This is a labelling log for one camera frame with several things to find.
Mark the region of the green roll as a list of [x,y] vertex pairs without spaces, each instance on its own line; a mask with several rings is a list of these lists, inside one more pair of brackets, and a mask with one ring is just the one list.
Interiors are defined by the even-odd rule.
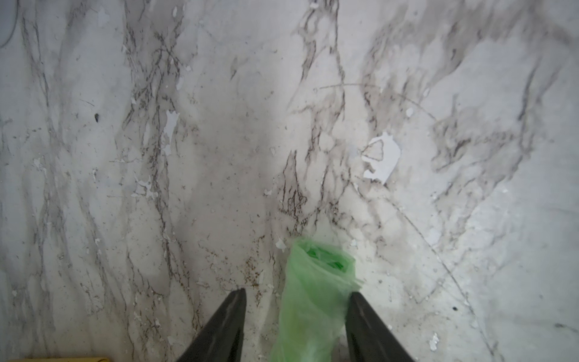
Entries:
[[303,238],[292,246],[270,361],[332,360],[348,299],[361,288],[355,264],[332,245]]

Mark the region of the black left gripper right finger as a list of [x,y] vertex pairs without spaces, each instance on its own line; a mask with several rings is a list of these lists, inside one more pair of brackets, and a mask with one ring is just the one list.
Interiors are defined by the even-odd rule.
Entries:
[[345,329],[353,362],[414,361],[359,292],[349,297]]

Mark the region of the yellow three-drawer box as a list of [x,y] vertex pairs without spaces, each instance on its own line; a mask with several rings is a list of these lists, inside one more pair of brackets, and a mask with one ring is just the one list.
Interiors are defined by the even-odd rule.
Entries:
[[110,362],[107,357],[23,358],[7,362]]

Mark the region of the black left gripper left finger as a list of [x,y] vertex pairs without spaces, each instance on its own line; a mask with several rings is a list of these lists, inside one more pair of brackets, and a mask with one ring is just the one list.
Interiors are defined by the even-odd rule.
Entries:
[[178,362],[239,362],[244,342],[247,294],[230,292]]

